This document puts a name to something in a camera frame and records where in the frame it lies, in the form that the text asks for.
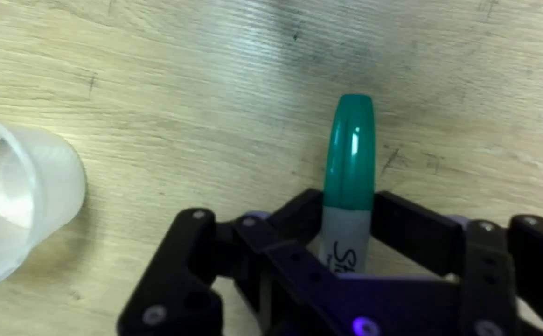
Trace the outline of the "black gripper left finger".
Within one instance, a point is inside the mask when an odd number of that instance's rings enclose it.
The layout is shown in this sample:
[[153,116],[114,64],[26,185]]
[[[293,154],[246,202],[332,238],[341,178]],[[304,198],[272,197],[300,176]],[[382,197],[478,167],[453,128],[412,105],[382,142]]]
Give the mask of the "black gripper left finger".
[[218,279],[235,284],[263,336],[338,336],[326,310],[330,277],[306,251],[321,206],[323,195],[308,189],[267,219],[177,213],[119,314],[117,336],[222,336]]

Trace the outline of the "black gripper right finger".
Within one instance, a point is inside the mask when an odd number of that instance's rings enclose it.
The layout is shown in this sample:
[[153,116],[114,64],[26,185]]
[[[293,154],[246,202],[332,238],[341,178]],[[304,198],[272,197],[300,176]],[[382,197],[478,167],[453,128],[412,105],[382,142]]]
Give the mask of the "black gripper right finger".
[[455,223],[392,193],[371,236],[431,281],[345,281],[340,336],[543,336],[543,217]]

